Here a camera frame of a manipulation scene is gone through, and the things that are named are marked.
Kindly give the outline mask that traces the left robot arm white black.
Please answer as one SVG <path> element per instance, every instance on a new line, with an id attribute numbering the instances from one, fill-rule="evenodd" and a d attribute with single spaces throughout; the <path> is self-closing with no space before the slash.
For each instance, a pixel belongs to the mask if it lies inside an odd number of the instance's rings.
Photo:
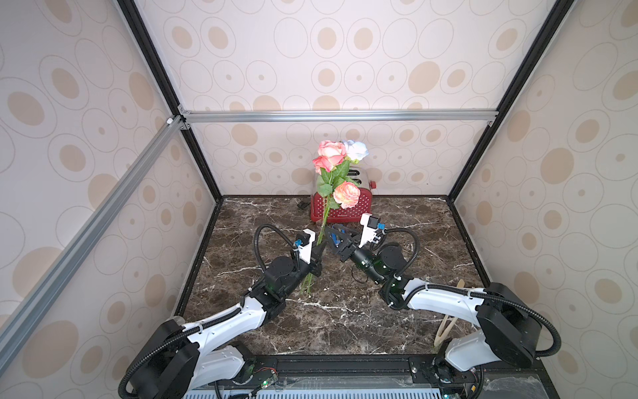
<path id="1" fill-rule="evenodd" d="M 325 247 L 310 243 L 277 257 L 233 307 L 197 322 L 163 322 L 126 369 L 119 397 L 181 398 L 213 382 L 246 379 L 254 356 L 234 339 L 284 311 L 301 282 L 321 272 Z"/>

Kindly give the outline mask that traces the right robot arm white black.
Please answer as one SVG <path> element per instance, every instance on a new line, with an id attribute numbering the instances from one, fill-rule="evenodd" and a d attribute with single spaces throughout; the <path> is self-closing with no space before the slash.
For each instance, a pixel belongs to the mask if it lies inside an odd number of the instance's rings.
<path id="1" fill-rule="evenodd" d="M 380 297 L 390 309 L 435 312 L 476 327 L 465 337 L 442 342 L 430 366 L 430 372 L 440 382 L 451 383 L 456 375 L 492 362 L 528 368 L 536 359 L 556 355 L 562 348 L 558 329 L 503 284 L 467 289 L 408 275 L 420 245 L 415 243 L 412 255 L 406 259 L 400 244 L 385 239 L 392 234 L 415 234 L 411 229 L 366 226 L 358 234 L 334 224 L 325 232 L 340 261 L 351 261 L 378 284 Z"/>

